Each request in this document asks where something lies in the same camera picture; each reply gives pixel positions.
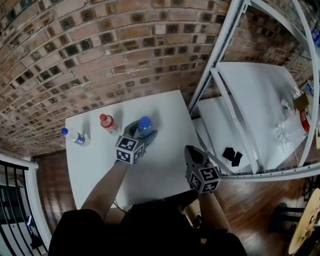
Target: metal frame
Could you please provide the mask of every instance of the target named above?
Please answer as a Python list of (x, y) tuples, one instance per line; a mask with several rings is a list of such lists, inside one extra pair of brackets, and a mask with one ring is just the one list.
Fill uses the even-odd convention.
[[(256, 167), (253, 167), (253, 160), (252, 154), (248, 152), (247, 148), (247, 138), (246, 136), (243, 136), (242, 131), (243, 127), (239, 126), (239, 121), (236, 118), (234, 118), (234, 108), (232, 105), (230, 105), (231, 101), (228, 96), (228, 93), (226, 94), (226, 89), (224, 85), (222, 86), (221, 78), (219, 76), (219, 73), (216, 71), (216, 67), (219, 64), (219, 61), (221, 60), (228, 44), (231, 39), (231, 36), (239, 22), (240, 16), (243, 13), (246, 12), (247, 6), (251, 5), (252, 7), (268, 14), (269, 16), (276, 19), (278, 22), (280, 22), (304, 47), (304, 49), (310, 54), (311, 60), (312, 60), (312, 71), (313, 71), (313, 79), (314, 79), (314, 95), (319, 95), (320, 88), (319, 88), (319, 71), (320, 71), (320, 60), (317, 55), (311, 31), (308, 25), (308, 21), (305, 17), (305, 14), (303, 12), (303, 9), (301, 5), (299, 4), (298, 0), (292, 0), (295, 11), (297, 12), (296, 15), (300, 18), (301, 24), (303, 27), (303, 30), (305, 32), (305, 35), (299, 30), (294, 24), (292, 24), (290, 21), (288, 21), (284, 16), (282, 16), (278, 11), (276, 11), (274, 8), (272, 8), (267, 3), (263, 2), (262, 0), (232, 0), (229, 10), (227, 12), (225, 21), (222, 25), (221, 32), (217, 38), (216, 44), (214, 45), (214, 48), (212, 50), (211, 56), (208, 60), (208, 63), (204, 69), (204, 72), (201, 76), (201, 79), (199, 81), (199, 84), (195, 90), (194, 95), (192, 96), (192, 99), (188, 105), (189, 113), (191, 114), (195, 107), (197, 106), (197, 102), (200, 100), (202, 94), (207, 89), (209, 82), (211, 78), (213, 78), (221, 92), (221, 95), (223, 99), (226, 101), (228, 110), (233, 118), (233, 121), (235, 122), (235, 125), (241, 135), (241, 139), (243, 141), (243, 144), (246, 149), (246, 153), (248, 155), (248, 158), (250, 160), (250, 165), (253, 170), (253, 173), (256, 173), (255, 170)], [(309, 154), (309, 150), (311, 148), (311, 144), (313, 141), (313, 137), (316, 130), (316, 121), (318, 116), (318, 105), (319, 105), (319, 98), (314, 97), (313, 99), (313, 108), (312, 108), (312, 120), (310, 124), (310, 131), (309, 135), (306, 141), (306, 145), (304, 147), (304, 151), (302, 153), (301, 159), (298, 163), (297, 168), (292, 168), (289, 170), (281, 170), (281, 169), (271, 169), (271, 170), (259, 170), (257, 174), (253, 173), (245, 173), (245, 175), (239, 175), (238, 173), (232, 173), (230, 174), (231, 170), (226, 172), (225, 176), (222, 176), (224, 179), (240, 179), (240, 180), (246, 180), (246, 181), (278, 181), (278, 180), (289, 180), (289, 179), (297, 179), (302, 177), (309, 177), (312, 175), (318, 175), (320, 174), (320, 164), (317, 165), (310, 165), (310, 166), (304, 166), (305, 161), (307, 159), (307, 156)], [(214, 159), (212, 160), (217, 163), (217, 158), (213, 156)]]
[[(26, 201), (27, 201), (27, 204), (28, 204), (28, 207), (29, 207), (29, 211), (30, 211), (30, 215), (32, 217), (32, 219), (34, 219), (33, 217), (33, 214), (31, 212), (31, 209), (30, 209), (30, 203), (29, 203), (29, 199), (28, 199), (28, 194), (27, 194), (27, 189), (26, 189), (26, 177), (25, 177), (25, 171), (29, 169), (29, 167), (27, 166), (21, 166), (21, 165), (17, 165), (17, 164), (13, 164), (13, 163), (9, 163), (9, 162), (5, 162), (5, 161), (2, 161), (0, 160), (0, 164), (4, 166), (4, 171), (5, 171), (5, 183), (6, 183), (6, 191), (7, 191), (7, 195), (8, 195), (8, 202), (9, 202), (9, 206), (10, 206), (10, 210), (12, 212), (12, 215), (13, 215), (13, 219), (14, 219), (14, 223), (16, 224), (17, 226), (17, 229), (19, 231), (19, 234), (23, 240), (23, 243), (24, 245), (27, 247), (30, 255), (34, 256), (35, 254), (33, 253), (32, 249), (30, 248), (30, 246), (28, 245), (27, 241), (26, 241), (26, 238), (24, 237), (24, 234), (19, 226), (19, 223), (21, 223), (21, 220), (19, 219), (18, 221), (18, 218), (17, 218), (17, 215), (14, 211), (14, 205), (13, 205), (13, 200), (12, 200), (12, 195), (11, 195), (11, 192), (10, 192), (10, 188), (15, 188), (15, 192), (16, 192), (16, 196), (17, 196), (17, 201), (18, 201), (18, 205), (19, 205), (19, 209), (20, 209), (20, 213), (21, 213), (21, 216), (22, 216), (22, 221), (24, 222), (25, 224), (25, 227), (28, 231), (28, 234), (30, 235), (30, 237), (32, 238), (32, 234), (31, 234), (31, 231), (30, 231), (30, 228), (28, 227), (27, 225), (27, 222), (26, 222), (26, 218), (25, 218), (25, 211), (24, 211), (24, 206), (23, 206), (23, 202), (22, 202), (22, 199), (21, 199), (21, 194), (20, 194), (20, 188), (18, 187), (18, 183), (17, 183), (17, 169), (20, 169), (22, 171), (22, 176), (23, 176), (23, 181), (24, 181), (24, 192), (25, 192), (25, 196), (26, 196)], [(9, 186), (9, 178), (8, 178), (8, 167), (11, 167), (13, 168), (13, 176), (14, 176), (14, 181), (15, 181), (15, 186), (14, 187), (11, 187)], [(0, 205), (1, 205), (1, 208), (2, 208), (2, 211), (3, 211), (3, 215), (4, 215), (4, 218), (5, 218), (5, 221), (6, 221), (6, 224), (8, 225), (8, 228), (10, 230), (10, 233), (12, 234), (12, 237), (14, 239), (14, 242), (16, 243), (17, 247), (19, 248), (21, 254), (23, 256), (25, 256), (25, 252), (22, 250), (21, 248), (21, 245), (19, 244), (14, 232), (13, 232), (13, 229), (11, 227), (11, 224), (12, 222), (9, 220), (9, 217), (7, 216), (7, 211), (5, 209), (5, 202), (4, 202), (4, 199), (2, 198), (2, 195), (0, 195)], [(39, 240), (41, 242), (41, 246), (43, 246), (44, 250), (46, 252), (48, 252), (43, 240), (42, 240), (42, 237), (38, 231), (38, 228), (37, 228), (37, 225), (34, 221), (34, 226), (35, 226), (35, 230), (37, 232), (37, 236), (39, 237)], [(10, 250), (10, 252), (12, 253), (13, 256), (16, 255), (16, 253), (14, 252), (11, 244), (9, 243), (7, 237), (6, 237), (6, 234), (4, 233), (2, 227), (0, 226), (0, 233), (8, 247), (8, 249)], [(39, 255), (42, 255), (42, 253), (40, 252), (39, 248), (37, 247), (36, 248), (37, 252)]]

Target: cable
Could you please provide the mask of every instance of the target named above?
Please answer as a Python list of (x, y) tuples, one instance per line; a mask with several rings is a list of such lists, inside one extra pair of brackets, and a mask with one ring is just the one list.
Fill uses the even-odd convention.
[(122, 208), (120, 208), (120, 206), (117, 204), (117, 200), (115, 200), (114, 202), (113, 202), (113, 204), (115, 205), (115, 207), (117, 207), (121, 212), (123, 212), (123, 213), (127, 213), (124, 209), (122, 209)]

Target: blue bottle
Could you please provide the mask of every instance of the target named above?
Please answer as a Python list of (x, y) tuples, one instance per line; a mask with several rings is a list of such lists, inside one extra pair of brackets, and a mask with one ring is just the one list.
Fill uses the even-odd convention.
[(154, 127), (149, 117), (143, 116), (139, 120), (138, 132), (140, 138), (144, 139), (154, 131)]

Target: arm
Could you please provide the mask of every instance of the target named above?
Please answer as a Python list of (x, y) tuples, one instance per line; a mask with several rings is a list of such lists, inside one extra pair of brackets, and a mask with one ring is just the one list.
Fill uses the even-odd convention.
[(81, 209), (97, 212), (105, 220), (114, 203), (130, 164), (118, 161), (95, 185)]
[(209, 229), (231, 231), (229, 221), (213, 193), (199, 193), (199, 204), (202, 219)]

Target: white shelf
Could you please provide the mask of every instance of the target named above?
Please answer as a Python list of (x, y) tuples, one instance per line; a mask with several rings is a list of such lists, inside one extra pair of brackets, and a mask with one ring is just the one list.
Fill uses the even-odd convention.
[[(215, 151), (214, 155), (233, 173), (241, 172), (241, 169), (247, 167), (250, 161), (224, 99), (222, 97), (203, 99), (197, 106)], [(243, 155), (239, 166), (233, 167), (232, 162), (222, 156), (226, 148), (233, 148), (236, 153), (240, 152)]]
[(217, 68), (254, 139), (263, 168), (276, 168), (304, 140), (304, 137), (300, 137), (282, 143), (274, 133), (277, 125), (286, 120), (280, 102), (281, 99), (292, 102), (295, 81), (283, 66), (221, 62)]

